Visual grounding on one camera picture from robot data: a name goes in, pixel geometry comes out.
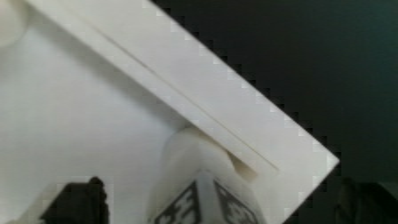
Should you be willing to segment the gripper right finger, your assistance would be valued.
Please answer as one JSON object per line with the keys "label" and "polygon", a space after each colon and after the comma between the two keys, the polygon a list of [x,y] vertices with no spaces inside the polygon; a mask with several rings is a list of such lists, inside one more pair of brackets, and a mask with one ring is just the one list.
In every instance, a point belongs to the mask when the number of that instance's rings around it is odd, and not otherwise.
{"label": "gripper right finger", "polygon": [[398,224],[398,182],[343,179],[335,224]]}

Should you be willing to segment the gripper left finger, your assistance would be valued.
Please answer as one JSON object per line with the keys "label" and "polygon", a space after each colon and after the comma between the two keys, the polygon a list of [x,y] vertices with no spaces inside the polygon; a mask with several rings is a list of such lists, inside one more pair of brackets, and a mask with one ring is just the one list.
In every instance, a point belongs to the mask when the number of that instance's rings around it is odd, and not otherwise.
{"label": "gripper left finger", "polygon": [[111,224],[105,183],[98,177],[64,186],[40,220],[45,224]]}

